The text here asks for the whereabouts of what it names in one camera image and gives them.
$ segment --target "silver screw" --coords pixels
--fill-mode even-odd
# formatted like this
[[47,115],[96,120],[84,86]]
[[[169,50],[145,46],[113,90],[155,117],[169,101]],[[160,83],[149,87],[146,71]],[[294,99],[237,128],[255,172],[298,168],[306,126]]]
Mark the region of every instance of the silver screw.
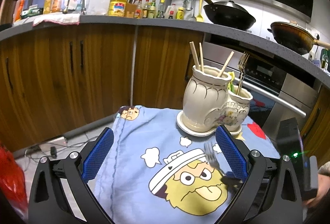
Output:
[[288,161],[290,161],[290,157],[287,156],[287,155],[283,155],[283,160],[286,161],[286,162],[288,162]]
[[44,156],[44,157],[41,157],[40,158],[40,162],[41,163],[45,163],[46,161],[47,161],[47,157]]
[[70,154],[71,159],[76,159],[77,157],[78,157],[78,153],[76,151],[74,151]]
[[251,152],[251,154],[252,154],[252,156],[254,156],[254,157],[259,157],[259,156],[260,156],[260,152],[258,152],[257,150],[253,150],[253,151]]

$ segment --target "double vase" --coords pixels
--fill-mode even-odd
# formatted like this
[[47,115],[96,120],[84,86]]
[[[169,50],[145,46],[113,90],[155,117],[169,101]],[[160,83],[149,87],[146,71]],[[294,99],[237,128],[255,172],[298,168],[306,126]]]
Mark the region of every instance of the double vase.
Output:
[[249,113],[252,95],[242,88],[236,95],[228,90],[231,76],[220,70],[204,66],[204,72],[193,66],[193,74],[184,92],[183,124],[195,132],[207,132],[224,124],[228,131],[235,132]]

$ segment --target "metal fork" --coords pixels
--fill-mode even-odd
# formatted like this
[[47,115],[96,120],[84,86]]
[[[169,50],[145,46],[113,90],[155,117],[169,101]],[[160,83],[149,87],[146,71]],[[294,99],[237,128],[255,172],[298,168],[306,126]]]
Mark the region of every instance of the metal fork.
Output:
[[204,152],[205,152],[206,160],[209,163],[209,165],[211,167],[213,167],[214,169],[217,169],[220,172],[221,176],[225,176],[225,173],[220,168],[220,164],[219,164],[219,162],[216,158],[216,155],[214,153],[214,150],[213,150],[213,145],[210,141],[209,142],[205,141]]
[[242,89],[242,84],[245,77],[245,66],[249,56],[250,55],[248,53],[244,52],[237,64],[237,68],[240,71],[240,83],[238,85],[237,95],[240,95],[240,91]]

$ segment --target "human hand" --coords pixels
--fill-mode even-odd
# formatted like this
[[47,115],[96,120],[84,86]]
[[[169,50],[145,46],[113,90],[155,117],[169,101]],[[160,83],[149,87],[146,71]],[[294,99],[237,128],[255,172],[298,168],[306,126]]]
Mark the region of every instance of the human hand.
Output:
[[304,205],[308,207],[315,207],[328,193],[330,189],[330,177],[318,174],[318,190],[315,198],[304,201]]

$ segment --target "saucer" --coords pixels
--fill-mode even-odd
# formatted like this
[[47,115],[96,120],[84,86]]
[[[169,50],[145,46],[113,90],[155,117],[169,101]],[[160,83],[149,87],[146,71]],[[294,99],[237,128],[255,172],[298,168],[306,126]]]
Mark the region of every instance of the saucer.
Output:
[[184,111],[182,110],[181,112],[178,113],[178,115],[177,115],[177,124],[181,128],[181,130],[183,130],[187,134],[190,134],[190,135],[195,136],[195,137],[207,137],[217,129],[216,127],[214,127],[214,128],[211,128],[209,131],[206,131],[206,132],[193,131],[193,130],[189,129],[188,127],[186,127],[184,125],[184,123],[181,121],[181,116],[182,116],[183,112]]
[[237,127],[236,130],[234,130],[234,131],[229,131],[229,132],[230,132],[230,134],[231,134],[232,136],[234,136],[234,135],[238,135],[239,133],[242,132],[242,125],[240,125],[239,127]]

